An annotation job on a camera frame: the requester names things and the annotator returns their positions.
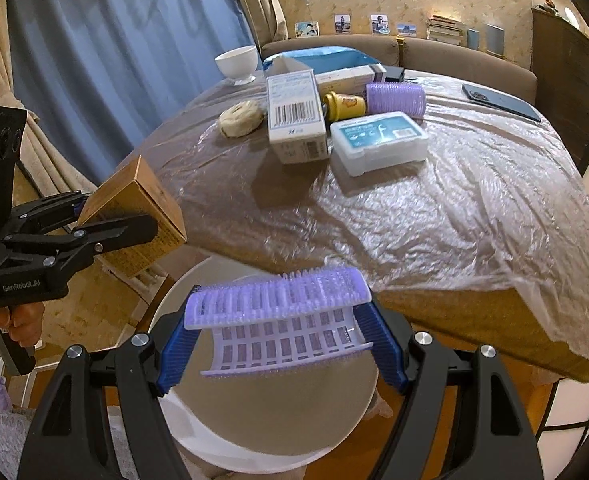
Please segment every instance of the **photo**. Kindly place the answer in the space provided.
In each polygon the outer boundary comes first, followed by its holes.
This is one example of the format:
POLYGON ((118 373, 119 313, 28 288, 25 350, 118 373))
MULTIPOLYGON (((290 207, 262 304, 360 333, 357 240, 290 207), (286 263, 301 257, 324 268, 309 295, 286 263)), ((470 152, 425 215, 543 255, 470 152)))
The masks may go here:
POLYGON ((352 27, 350 26, 349 14, 335 14, 335 33, 336 34, 350 34, 352 27))
POLYGON ((297 38, 311 38, 319 35, 319 22, 298 22, 294 27, 297 38))
POLYGON ((387 14, 371 14, 373 34, 389 34, 388 15, 387 14))
POLYGON ((417 25, 409 25, 408 23, 397 23, 397 35, 416 37, 417 25))

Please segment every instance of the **barcode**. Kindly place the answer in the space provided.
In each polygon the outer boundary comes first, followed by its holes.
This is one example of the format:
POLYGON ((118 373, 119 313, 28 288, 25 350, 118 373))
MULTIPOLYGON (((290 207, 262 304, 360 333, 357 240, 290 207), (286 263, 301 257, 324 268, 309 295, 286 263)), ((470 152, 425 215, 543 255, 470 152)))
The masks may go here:
POLYGON ((316 142, 308 142, 309 158, 319 158, 319 147, 316 142))
POLYGON ((302 101, 289 105, 277 106, 274 109, 274 126, 303 123, 316 118, 314 101, 302 101))
POLYGON ((407 137, 417 137, 417 133, 412 128, 405 128, 403 130, 392 130, 397 139, 406 139, 407 137))

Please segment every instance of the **long box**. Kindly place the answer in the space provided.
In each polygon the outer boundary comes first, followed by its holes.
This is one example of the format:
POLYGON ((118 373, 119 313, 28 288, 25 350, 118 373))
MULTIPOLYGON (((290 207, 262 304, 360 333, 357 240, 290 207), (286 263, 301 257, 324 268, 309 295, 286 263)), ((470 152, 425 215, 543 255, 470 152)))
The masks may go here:
POLYGON ((187 241, 181 208, 161 186, 152 169, 139 156, 113 174, 88 198, 78 225, 147 213, 157 220, 154 240, 103 254, 108 264, 136 276, 162 256, 187 241))
MULTIPOLYGON (((298 59, 279 56, 273 60, 272 65, 266 71, 266 75, 273 76, 302 70, 309 70, 309 66, 298 59)), ((316 74, 315 81, 321 96, 331 91, 335 91, 337 94, 364 96, 365 86, 368 83, 385 81, 385 76, 385 67, 377 63, 316 74)))

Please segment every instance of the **wooden cabinet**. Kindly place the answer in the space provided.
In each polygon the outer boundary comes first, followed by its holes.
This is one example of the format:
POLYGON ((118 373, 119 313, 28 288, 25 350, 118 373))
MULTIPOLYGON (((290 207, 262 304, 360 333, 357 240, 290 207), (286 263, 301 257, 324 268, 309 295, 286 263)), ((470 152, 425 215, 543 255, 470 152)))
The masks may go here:
POLYGON ((589 161, 589 39, 567 21, 532 9, 536 107, 561 136, 577 167, 589 161))

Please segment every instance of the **yellow toy cup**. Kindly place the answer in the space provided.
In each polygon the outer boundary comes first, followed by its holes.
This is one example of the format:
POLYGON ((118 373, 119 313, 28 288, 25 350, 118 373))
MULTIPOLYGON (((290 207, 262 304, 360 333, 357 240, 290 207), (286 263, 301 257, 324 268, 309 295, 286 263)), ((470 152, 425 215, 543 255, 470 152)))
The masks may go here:
POLYGON ((365 115, 365 99, 356 95, 330 92, 323 96, 327 105, 327 120, 331 123, 365 115))

